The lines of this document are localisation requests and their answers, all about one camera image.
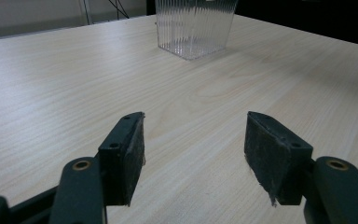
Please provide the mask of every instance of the wood grain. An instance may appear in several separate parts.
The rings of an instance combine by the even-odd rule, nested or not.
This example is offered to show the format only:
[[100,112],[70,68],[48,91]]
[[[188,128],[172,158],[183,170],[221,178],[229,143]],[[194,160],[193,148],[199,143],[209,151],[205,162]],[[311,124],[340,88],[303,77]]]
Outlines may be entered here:
[[358,167],[358,45],[236,16],[226,50],[188,62],[158,49],[155,21],[0,40],[0,195],[14,205],[57,185],[144,111],[147,163],[111,223],[304,223],[247,165],[246,113]]

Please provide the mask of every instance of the clear plastic container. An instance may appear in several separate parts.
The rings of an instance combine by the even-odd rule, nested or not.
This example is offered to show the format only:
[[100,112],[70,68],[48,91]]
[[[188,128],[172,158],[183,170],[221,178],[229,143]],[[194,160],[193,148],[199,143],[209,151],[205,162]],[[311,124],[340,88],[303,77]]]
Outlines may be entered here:
[[158,46],[186,60],[226,47],[238,0],[156,0]]

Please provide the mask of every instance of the light wood tabletop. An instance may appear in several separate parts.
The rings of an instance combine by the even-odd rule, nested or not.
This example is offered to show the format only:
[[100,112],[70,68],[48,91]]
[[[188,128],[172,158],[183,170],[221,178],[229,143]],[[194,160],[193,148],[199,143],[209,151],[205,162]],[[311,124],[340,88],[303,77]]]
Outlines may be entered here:
[[110,223],[305,223],[271,206],[244,153],[248,111],[358,168],[358,45],[234,17],[227,49],[185,61],[157,47],[156,17],[0,40],[0,195],[56,186],[118,120],[145,112],[131,207]]

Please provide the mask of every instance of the wooden table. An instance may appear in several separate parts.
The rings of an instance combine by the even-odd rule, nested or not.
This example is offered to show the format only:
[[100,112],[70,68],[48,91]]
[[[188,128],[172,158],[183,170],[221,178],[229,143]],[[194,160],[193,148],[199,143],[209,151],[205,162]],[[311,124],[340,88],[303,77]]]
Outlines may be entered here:
[[226,50],[188,62],[157,47],[155,21],[0,40],[0,195],[15,205],[56,186],[144,111],[147,163],[111,223],[304,223],[246,163],[246,114],[358,167],[358,45],[236,16]]

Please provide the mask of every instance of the transparent ribbed cup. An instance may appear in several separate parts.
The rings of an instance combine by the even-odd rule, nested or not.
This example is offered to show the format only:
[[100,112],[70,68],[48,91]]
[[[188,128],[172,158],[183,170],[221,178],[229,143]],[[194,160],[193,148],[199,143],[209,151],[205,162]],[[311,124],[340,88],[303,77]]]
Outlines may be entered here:
[[158,46],[186,60],[226,47],[238,0],[156,0]]

